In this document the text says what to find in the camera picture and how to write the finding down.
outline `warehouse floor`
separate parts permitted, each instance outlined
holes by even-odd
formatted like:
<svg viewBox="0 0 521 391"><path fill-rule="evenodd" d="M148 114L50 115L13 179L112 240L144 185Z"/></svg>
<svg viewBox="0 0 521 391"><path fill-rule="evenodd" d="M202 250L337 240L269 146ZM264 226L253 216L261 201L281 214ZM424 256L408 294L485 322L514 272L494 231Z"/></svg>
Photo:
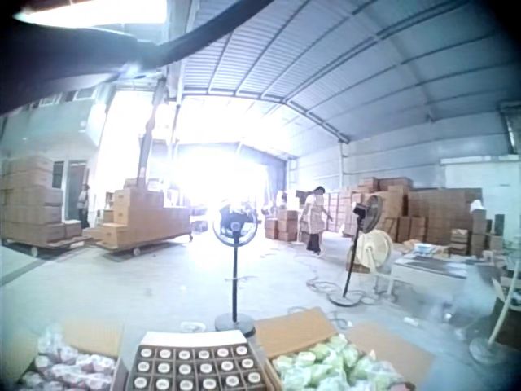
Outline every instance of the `warehouse floor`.
<svg viewBox="0 0 521 391"><path fill-rule="evenodd" d="M451 391L497 389L504 367L487 369L468 354L452 325L441 322L441 303L409 288L396 304L386 301L337 310L306 281L318 277L343 285L348 239L325 234L323 255L309 256L302 244L267 240L260 233L239 250L239 310L255 319L286 314L293 307L321 306L338 327L373 320L436 356L420 389ZM27 327L41 333L65 318L117 319L125 326L122 356L129 365L138 342L148 330L181 331L185 321L213 329L213 320L230 310L232 252L213 235L197 235L192 243L143 250L140 257L115 257L98 248L78 248L50 261L35 261L11 248L2 250L2 339ZM465 292L453 321L468 324L490 314L494 295L487 270L469 266ZM352 287L369 291L372 277L355 275ZM418 326L404 317L419 319ZM475 326L468 333L476 335Z"/></svg>

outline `ceiling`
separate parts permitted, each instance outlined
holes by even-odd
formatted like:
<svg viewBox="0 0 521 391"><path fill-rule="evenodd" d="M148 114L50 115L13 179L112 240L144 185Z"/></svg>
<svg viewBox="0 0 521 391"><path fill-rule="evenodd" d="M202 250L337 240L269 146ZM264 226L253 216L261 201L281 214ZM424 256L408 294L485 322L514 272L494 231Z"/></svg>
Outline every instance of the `ceiling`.
<svg viewBox="0 0 521 391"><path fill-rule="evenodd" d="M234 0L198 3L193 27ZM215 133L233 124L253 147L302 156L495 110L521 95L519 65L476 1L275 0L185 61L180 123L212 118Z"/></svg>

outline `person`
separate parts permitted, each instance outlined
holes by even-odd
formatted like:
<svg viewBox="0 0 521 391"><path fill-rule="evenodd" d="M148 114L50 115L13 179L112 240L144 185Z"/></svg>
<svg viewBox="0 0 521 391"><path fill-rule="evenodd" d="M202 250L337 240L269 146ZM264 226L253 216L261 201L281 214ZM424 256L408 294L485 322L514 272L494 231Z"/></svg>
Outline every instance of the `person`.
<svg viewBox="0 0 521 391"><path fill-rule="evenodd" d="M325 213L327 218L331 221L333 218L324 209L324 193L326 189L319 186L310 195L304 205L302 211L301 221L308 221L309 224L309 240L308 240L308 251L312 251L317 255L320 255L320 235L326 229L324 227L324 221L322 220L322 214Z"/></svg>
<svg viewBox="0 0 521 391"><path fill-rule="evenodd" d="M83 190L78 197L77 208L78 208L78 218L81 222L81 229L89 228L90 224L88 221L89 216L89 185L84 184Z"/></svg>

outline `standing fan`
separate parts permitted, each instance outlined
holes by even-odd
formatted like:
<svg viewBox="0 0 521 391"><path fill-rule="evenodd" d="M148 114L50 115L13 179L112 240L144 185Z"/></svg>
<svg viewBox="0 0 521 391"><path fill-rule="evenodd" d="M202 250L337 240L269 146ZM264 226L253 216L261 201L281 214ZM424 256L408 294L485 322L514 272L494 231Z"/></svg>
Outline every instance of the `standing fan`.
<svg viewBox="0 0 521 391"><path fill-rule="evenodd" d="M237 312L237 264L239 247L250 243L257 233L256 211L249 205L233 206L225 204L213 221L213 233L221 243L234 248L234 272L232 277L232 310L231 314L222 314L215 319L218 332L240 330L249 338L255 335L252 317Z"/></svg>
<svg viewBox="0 0 521 391"><path fill-rule="evenodd" d="M352 268L354 267L355 258L357 257L358 236L360 231L364 234L368 234L376 227L382 214L382 205L382 198L377 195L369 197L367 205L356 203L352 205L352 212L357 215L357 232L355 233L355 239L352 245L351 264L349 265L348 279L345 282L344 291L341 296L338 293L331 293L327 296L327 299L334 305L339 307L353 307L361 301L360 294L348 294Z"/></svg>

